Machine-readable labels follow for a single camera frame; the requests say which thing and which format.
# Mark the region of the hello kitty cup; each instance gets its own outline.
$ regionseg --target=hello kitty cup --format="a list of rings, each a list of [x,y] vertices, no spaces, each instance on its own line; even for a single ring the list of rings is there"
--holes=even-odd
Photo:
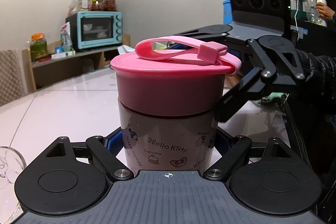
[[[171,41],[190,50],[152,50]],[[241,61],[225,45],[190,37],[159,37],[115,57],[119,113],[128,167],[138,170],[205,170],[218,123],[213,107],[223,94],[224,76]]]

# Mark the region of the bow illustration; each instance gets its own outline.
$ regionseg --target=bow illustration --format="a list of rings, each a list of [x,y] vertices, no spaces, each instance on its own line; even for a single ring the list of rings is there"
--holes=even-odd
[[[175,167],[175,166],[178,166],[179,164],[183,164],[183,163],[186,163],[186,162],[187,162],[187,158],[183,157],[180,160],[171,160],[170,164]]]

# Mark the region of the pink lid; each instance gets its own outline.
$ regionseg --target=pink lid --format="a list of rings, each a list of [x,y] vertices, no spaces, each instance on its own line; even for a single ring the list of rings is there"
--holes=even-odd
[[[155,41],[172,41],[190,50],[152,50]],[[115,57],[120,101],[135,111],[157,116],[192,115],[214,107],[222,96],[223,78],[235,75],[241,61],[227,46],[190,37],[159,37],[138,43],[135,52]],[[176,91],[178,95],[163,95]]]

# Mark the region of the toaster oven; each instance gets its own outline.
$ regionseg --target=toaster oven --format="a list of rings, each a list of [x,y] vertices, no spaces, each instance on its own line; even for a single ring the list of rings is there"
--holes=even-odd
[[[75,50],[121,44],[121,12],[82,11],[66,18]]]

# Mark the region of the pink loop handle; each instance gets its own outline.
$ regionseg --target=pink loop handle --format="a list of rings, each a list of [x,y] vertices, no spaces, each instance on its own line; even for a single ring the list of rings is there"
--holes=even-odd
[[[156,41],[171,41],[180,43],[183,45],[194,47],[190,50],[176,51],[167,53],[156,52],[152,49],[153,42]],[[180,36],[170,36],[170,37],[159,37],[146,39],[139,42],[135,46],[135,52],[137,55],[145,60],[164,60],[178,56],[181,54],[197,54],[197,58],[206,61],[212,65],[223,65],[231,67],[231,70],[227,75],[236,75],[241,67],[241,61],[236,56],[229,54],[227,51],[227,46],[219,44],[217,42],[203,42],[201,40],[191,38],[191,37],[180,37]]]

